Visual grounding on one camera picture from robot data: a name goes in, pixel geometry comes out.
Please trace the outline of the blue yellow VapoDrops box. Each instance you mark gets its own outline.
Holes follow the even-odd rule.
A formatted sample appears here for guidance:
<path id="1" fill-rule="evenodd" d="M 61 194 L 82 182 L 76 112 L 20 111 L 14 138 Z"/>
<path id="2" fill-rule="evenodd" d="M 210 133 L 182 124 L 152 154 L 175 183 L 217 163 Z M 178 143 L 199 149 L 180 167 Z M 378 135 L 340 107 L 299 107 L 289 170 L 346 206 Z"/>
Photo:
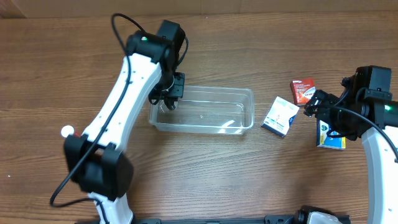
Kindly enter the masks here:
<path id="1" fill-rule="evenodd" d="M 322 120 L 317 120 L 317 147 L 326 147 L 330 149 L 346 148 L 346 138 L 334 138 L 334 135 L 339 135 L 336 131 L 332 130 L 329 124 Z"/>

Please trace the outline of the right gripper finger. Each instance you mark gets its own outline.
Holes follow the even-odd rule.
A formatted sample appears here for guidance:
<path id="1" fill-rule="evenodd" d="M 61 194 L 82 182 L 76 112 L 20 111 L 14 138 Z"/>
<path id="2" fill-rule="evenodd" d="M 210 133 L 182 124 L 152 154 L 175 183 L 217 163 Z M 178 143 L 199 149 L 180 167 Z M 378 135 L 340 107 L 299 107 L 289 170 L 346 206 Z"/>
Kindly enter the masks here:
<path id="1" fill-rule="evenodd" d="M 313 96 L 306 103 L 306 107 L 311 107 L 315 105 L 319 105 L 323 100 L 323 90 L 316 90 Z"/>
<path id="2" fill-rule="evenodd" d="M 308 116 L 308 117 L 312 117 L 315 113 L 317 112 L 317 105 L 308 102 L 305 106 L 304 106 L 304 115 Z"/>

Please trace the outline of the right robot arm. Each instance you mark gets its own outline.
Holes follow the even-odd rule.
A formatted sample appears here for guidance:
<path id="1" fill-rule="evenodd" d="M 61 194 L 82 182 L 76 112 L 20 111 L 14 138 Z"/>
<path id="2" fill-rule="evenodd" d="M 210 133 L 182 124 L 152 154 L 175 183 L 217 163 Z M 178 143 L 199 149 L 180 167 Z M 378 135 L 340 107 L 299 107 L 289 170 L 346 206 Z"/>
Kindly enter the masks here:
<path id="1" fill-rule="evenodd" d="M 368 223 L 397 223 L 397 102 L 391 77 L 390 68 L 358 67 L 342 80 L 340 97 L 316 90 L 304 107 L 305 115 L 339 136 L 361 139 L 368 168 Z"/>

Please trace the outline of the red medicine box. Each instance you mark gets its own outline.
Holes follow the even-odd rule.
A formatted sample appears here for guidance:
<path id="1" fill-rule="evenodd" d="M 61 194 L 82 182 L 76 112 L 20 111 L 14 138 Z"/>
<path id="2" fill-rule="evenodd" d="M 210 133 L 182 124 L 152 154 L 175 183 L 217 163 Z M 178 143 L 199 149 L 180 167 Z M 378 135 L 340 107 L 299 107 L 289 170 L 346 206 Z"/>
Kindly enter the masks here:
<path id="1" fill-rule="evenodd" d="M 290 82 L 294 104 L 297 106 L 305 105 L 310 101 L 315 93 L 315 82 L 312 78 L 296 79 Z"/>

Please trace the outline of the clear plastic container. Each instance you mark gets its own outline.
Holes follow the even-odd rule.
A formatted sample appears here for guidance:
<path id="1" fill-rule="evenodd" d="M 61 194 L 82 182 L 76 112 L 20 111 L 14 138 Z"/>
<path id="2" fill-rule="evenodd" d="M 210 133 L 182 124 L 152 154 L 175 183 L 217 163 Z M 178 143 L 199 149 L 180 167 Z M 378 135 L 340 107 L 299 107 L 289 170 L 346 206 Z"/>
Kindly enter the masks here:
<path id="1" fill-rule="evenodd" d="M 241 135 L 254 125 L 254 93 L 247 88 L 191 86 L 174 110 L 152 105 L 149 123 L 159 131 Z"/>

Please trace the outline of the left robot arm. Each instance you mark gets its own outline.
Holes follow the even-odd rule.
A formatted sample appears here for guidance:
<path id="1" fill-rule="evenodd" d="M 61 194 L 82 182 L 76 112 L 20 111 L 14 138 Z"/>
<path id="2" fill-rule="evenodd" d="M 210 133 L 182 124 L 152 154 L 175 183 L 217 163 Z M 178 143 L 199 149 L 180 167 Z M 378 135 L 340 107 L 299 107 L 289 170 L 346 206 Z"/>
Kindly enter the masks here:
<path id="1" fill-rule="evenodd" d="M 132 223 L 127 202 L 134 168 L 125 151 L 132 127 L 145 101 L 163 101 L 174 110 L 183 96 L 185 75 L 176 69 L 187 42 L 179 24 L 164 20 L 156 34 L 139 29 L 122 45 L 123 65 L 105 104 L 81 135 L 70 133 L 64 142 L 69 174 L 88 194 L 99 213 L 99 223 Z"/>

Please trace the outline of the orange bottle white cap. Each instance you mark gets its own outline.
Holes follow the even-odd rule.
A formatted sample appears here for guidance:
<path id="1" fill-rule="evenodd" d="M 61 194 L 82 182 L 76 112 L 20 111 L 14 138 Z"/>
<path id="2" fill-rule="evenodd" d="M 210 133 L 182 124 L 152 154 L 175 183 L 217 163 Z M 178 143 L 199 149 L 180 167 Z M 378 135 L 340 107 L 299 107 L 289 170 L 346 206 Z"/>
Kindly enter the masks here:
<path id="1" fill-rule="evenodd" d="M 74 128 L 73 126 L 71 126 L 71 125 L 66 125 L 66 126 L 64 126 L 64 127 L 60 130 L 60 135 L 61 135 L 63 138 L 67 138 L 67 137 L 69 137 L 69 136 L 74 136 L 74 137 L 77 137 L 77 138 L 80 138 L 80 137 L 81 137 L 81 134 L 79 134 L 79 133 L 75 130 L 75 128 Z"/>

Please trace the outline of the white blue medicine box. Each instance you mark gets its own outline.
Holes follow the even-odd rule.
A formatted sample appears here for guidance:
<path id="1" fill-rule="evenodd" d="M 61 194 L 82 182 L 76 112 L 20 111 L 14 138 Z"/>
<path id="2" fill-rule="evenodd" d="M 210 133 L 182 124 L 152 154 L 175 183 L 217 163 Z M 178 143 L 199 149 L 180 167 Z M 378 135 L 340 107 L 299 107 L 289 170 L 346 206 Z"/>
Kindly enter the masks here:
<path id="1" fill-rule="evenodd" d="M 261 126 L 278 136 L 284 137 L 298 112 L 298 106 L 277 96 Z"/>

